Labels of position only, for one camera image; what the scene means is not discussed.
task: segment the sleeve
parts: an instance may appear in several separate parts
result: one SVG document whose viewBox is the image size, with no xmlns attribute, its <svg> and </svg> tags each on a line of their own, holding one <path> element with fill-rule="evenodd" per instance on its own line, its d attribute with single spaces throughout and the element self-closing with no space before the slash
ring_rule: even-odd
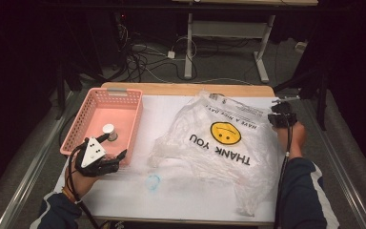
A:
<svg viewBox="0 0 366 229">
<path fill-rule="evenodd" d="M 288 162 L 282 181 L 279 212 L 283 229 L 339 227 L 323 191 L 322 173 L 305 158 L 296 157 Z"/>
<path fill-rule="evenodd" d="M 79 207 L 70 202 L 64 194 L 49 193 L 43 199 L 40 217 L 31 224 L 30 229 L 78 228 L 75 220 L 81 214 Z"/>
</svg>

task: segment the white plastic bag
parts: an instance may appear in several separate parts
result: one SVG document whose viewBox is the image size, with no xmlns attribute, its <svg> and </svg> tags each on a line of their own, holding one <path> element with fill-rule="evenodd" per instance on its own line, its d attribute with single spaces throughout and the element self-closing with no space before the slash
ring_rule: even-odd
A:
<svg viewBox="0 0 366 229">
<path fill-rule="evenodd" d="M 253 216 L 277 182 L 277 141 L 268 112 L 202 91 L 155 141 L 149 164 L 180 158 L 197 177 L 229 181 L 238 211 Z"/>
</svg>

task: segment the pink basket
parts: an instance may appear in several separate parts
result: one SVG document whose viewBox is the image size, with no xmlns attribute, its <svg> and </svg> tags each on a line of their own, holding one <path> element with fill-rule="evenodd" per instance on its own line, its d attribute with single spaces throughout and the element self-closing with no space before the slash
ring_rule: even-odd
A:
<svg viewBox="0 0 366 229">
<path fill-rule="evenodd" d="M 109 156 L 117 156 L 127 149 L 126 157 L 120 164 L 128 165 L 132 159 L 141 114 L 142 91 L 92 88 L 85 97 L 60 152 L 70 155 L 85 137 L 103 135 L 103 126 L 112 124 L 118 138 L 115 141 L 104 141 L 102 146 Z"/>
</svg>

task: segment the smiley face logo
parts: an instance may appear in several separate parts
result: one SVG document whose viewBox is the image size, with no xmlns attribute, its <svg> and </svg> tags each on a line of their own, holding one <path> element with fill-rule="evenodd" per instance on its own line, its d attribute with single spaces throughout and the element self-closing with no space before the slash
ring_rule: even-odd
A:
<svg viewBox="0 0 366 229">
<path fill-rule="evenodd" d="M 211 135 L 224 145 L 234 145 L 241 139 L 240 132 L 229 122 L 215 122 L 211 125 Z"/>
</svg>

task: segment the white desk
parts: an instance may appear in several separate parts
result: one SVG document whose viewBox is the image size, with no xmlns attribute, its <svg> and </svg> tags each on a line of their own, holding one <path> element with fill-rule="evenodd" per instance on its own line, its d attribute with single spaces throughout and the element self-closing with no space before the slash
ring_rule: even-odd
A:
<svg viewBox="0 0 366 229">
<path fill-rule="evenodd" d="M 274 100 L 271 88 L 265 86 L 108 83 L 104 87 L 158 88 L 161 94 L 191 94 L 199 89 L 222 94 L 254 94 L 258 97 L 242 96 L 236 99 L 258 107 L 270 107 Z M 92 214 L 97 218 L 114 220 L 271 224 L 274 221 L 276 188 L 258 206 L 254 218 L 241 216 L 235 211 L 237 204 L 232 186 L 199 180 L 191 173 L 190 166 L 181 160 L 168 159 L 158 168 L 148 166 L 147 159 L 154 140 L 167 132 L 174 115 L 192 96 L 149 95 L 151 90 L 146 94 L 145 89 L 144 110 L 132 163 L 115 174 L 104 176 L 84 196 Z M 63 177 L 64 171 L 55 187 L 57 192 L 64 185 Z"/>
<path fill-rule="evenodd" d="M 177 2 L 187 2 L 195 4 L 194 0 L 173 0 Z M 248 5 L 274 5 L 274 6 L 316 6 L 317 0 L 201 0 L 201 3 L 217 4 L 248 4 Z M 260 80 L 263 83 L 269 82 L 269 76 L 263 64 L 263 54 L 269 41 L 270 32 L 273 27 L 275 16 L 271 15 L 267 23 L 243 23 L 243 22 L 215 22 L 215 21 L 195 21 L 193 14 L 189 13 L 187 31 L 187 50 L 185 63 L 185 78 L 192 78 L 193 62 L 193 36 L 218 36 L 218 37 L 239 37 L 239 38 L 261 38 L 260 50 L 254 52 Z"/>
</svg>

